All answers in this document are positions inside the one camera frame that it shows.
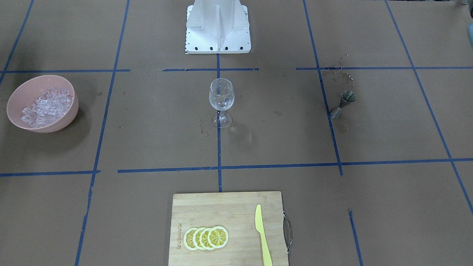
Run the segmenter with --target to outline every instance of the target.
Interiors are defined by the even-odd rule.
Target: jigger
[[[342,108],[356,101],[356,94],[353,91],[346,90],[342,93],[340,104],[330,111],[331,118],[338,118],[342,113]]]

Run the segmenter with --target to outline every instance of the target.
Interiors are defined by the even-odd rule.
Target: yellow knife
[[[256,212],[254,213],[254,224],[256,230],[261,236],[261,248],[263,250],[263,263],[264,266],[272,266],[271,254],[269,254],[268,243],[266,242],[266,235],[264,234],[263,227],[263,216],[261,214],[261,205],[256,206]]]

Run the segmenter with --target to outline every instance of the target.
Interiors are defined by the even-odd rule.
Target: bowl of ice
[[[44,75],[18,87],[7,103],[7,115],[19,128],[48,133],[69,125],[77,115],[79,100],[65,78]]]

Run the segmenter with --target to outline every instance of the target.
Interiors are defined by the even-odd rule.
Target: metal handle
[[[289,236],[290,236],[289,244],[287,244],[286,234],[284,234],[284,241],[286,241],[286,246],[288,247],[288,254],[289,254],[289,249],[291,248],[291,245],[292,245],[292,226],[291,226],[291,222],[287,218],[286,213],[284,211],[282,211],[282,216],[284,216],[284,220],[288,221],[288,224],[289,224]]]

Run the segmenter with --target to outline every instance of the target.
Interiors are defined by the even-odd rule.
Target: bamboo cutting board
[[[263,266],[260,234],[254,225],[261,204],[264,231],[274,266],[289,266],[280,191],[174,194],[169,266]],[[214,250],[188,250],[184,234],[192,227],[223,226],[228,243]]]

